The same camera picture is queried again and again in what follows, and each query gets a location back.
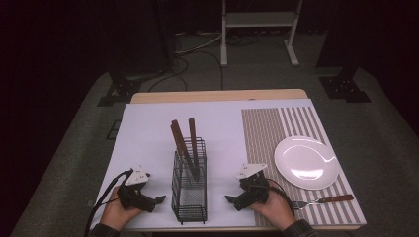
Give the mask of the wooden-handled fork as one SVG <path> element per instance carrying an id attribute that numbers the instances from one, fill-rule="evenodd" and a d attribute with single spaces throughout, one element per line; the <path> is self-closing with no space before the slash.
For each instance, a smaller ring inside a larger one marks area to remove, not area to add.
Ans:
<path id="1" fill-rule="evenodd" d="M 304 209 L 307 206 L 312 205 L 312 204 L 324 204 L 324 203 L 329 203 L 329 202 L 349 201 L 353 199 L 354 197 L 352 195 L 342 195 L 342 196 L 336 196 L 336 197 L 323 197 L 323 198 L 318 198 L 318 199 L 310 200 L 310 201 L 296 200 L 292 202 L 292 206 L 294 210 L 298 210 L 298 209 Z"/>

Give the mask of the person's right hand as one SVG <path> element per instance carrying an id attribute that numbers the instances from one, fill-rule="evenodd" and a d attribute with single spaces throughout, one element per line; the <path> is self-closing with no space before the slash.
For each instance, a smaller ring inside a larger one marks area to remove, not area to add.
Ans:
<path id="1" fill-rule="evenodd" d="M 265 203 L 253 203 L 250 208 L 263 215 L 273 226 L 284 231 L 296 222 L 296 218 L 279 189 L 270 187 Z"/>

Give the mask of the white round plate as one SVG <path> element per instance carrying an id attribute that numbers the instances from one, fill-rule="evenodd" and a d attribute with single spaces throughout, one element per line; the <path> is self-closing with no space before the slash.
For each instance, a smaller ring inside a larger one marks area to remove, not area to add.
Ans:
<path id="1" fill-rule="evenodd" d="M 306 136 L 282 140 L 274 152 L 280 174 L 291 184 L 306 190 L 322 190 L 338 178 L 339 162 L 332 148 Z"/>

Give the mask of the black stand base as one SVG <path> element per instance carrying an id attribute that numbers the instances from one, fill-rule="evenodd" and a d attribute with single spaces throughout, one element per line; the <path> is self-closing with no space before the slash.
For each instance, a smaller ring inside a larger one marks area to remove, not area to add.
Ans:
<path id="1" fill-rule="evenodd" d="M 142 82 L 139 79 L 128 79 L 121 73 L 110 73 L 111 85 L 98 103 L 98 107 L 110 107 L 114 103 L 127 103 L 138 92 Z"/>
<path id="2" fill-rule="evenodd" d="M 369 103 L 369 96 L 354 81 L 357 67 L 344 67 L 335 76 L 323 76 L 319 81 L 329 99 L 342 99 L 347 103 Z"/>

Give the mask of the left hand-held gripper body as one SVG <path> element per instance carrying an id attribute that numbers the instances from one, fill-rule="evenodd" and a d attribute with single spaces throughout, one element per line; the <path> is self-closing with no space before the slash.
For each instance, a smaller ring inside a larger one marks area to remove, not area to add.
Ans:
<path id="1" fill-rule="evenodd" d="M 142 167 L 131 169 L 127 178 L 118 189 L 118 196 L 124 209 L 134 207 L 143 211 L 152 212 L 157 204 L 154 198 L 142 193 L 149 180 L 149 176 Z"/>

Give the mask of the dark floor socket plate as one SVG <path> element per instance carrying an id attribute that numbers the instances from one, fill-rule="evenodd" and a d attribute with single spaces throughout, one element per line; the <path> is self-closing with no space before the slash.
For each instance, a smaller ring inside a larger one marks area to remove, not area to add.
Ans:
<path id="1" fill-rule="evenodd" d="M 115 140 L 117 138 L 121 123 L 122 123 L 122 121 L 120 119 L 116 119 L 113 122 L 110 130 L 107 133 L 107 136 L 106 136 L 107 140 Z"/>

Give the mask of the white table sheet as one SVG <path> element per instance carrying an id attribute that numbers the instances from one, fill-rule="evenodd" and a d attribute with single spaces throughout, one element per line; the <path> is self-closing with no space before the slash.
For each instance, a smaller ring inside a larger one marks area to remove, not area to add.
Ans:
<path id="1" fill-rule="evenodd" d="M 132 220 L 128 230 L 163 231 L 191 228 L 246 228 L 255 225 L 254 212 L 236 210 L 225 199 L 241 193 L 236 173 L 247 162 L 242 113 L 244 109 L 290 108 L 311 106 L 308 99 L 252 100 L 194 103 L 128 104 L 117 134 L 111 160 L 102 187 L 119 173 L 142 167 L 151 174 L 142 189 L 163 203 L 153 212 Z M 198 137 L 205 141 L 207 154 L 208 220 L 180 223 L 171 209 L 171 182 L 176 145 L 170 124 L 176 120 L 184 135 L 189 134 L 188 120 L 196 123 Z"/>

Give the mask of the person's left hand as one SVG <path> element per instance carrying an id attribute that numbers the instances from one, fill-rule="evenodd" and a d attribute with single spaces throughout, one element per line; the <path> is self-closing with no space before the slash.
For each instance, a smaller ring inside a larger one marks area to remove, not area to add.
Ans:
<path id="1" fill-rule="evenodd" d="M 142 214 L 142 210 L 134 207 L 125 209 L 119 199 L 118 187 L 115 187 L 106 204 L 100 223 L 117 231 L 122 231 L 135 217 Z"/>

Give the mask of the white metal stand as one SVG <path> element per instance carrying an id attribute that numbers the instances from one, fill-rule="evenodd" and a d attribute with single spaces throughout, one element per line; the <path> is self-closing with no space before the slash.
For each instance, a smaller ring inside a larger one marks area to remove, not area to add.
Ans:
<path id="1" fill-rule="evenodd" d="M 227 31 L 233 28 L 272 28 L 289 27 L 289 36 L 284 40 L 292 66 L 299 66 L 298 59 L 293 49 L 293 40 L 298 25 L 303 0 L 297 0 L 294 11 L 287 12 L 255 12 L 255 13 L 228 13 L 226 11 L 226 0 L 222 0 L 221 11 L 221 45 L 220 65 L 228 65 L 227 58 Z"/>

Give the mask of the striped placemat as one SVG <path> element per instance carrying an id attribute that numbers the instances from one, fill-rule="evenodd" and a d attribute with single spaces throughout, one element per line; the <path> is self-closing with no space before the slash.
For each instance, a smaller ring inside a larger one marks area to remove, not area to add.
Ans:
<path id="1" fill-rule="evenodd" d="M 344 173 L 329 187 L 310 191 L 287 181 L 278 171 L 274 152 L 287 137 L 302 135 L 314 138 L 326 146 L 331 143 L 313 107 L 249 109 L 242 112 L 247 160 L 265 163 L 265 175 L 278 182 L 292 200 L 311 201 L 318 198 L 348 195 L 352 192 Z M 298 210 L 295 215 L 320 229 L 358 229 L 367 223 L 354 199 L 349 201 L 313 204 Z"/>

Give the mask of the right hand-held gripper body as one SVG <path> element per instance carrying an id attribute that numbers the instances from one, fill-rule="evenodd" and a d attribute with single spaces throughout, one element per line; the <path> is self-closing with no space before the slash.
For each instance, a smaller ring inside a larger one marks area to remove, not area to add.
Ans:
<path id="1" fill-rule="evenodd" d="M 232 200 L 237 210 L 247 208 L 253 203 L 265 203 L 269 195 L 269 182 L 266 179 L 263 170 L 267 168 L 266 164 L 244 164 L 238 173 L 236 179 L 239 181 L 239 187 L 243 193 Z"/>

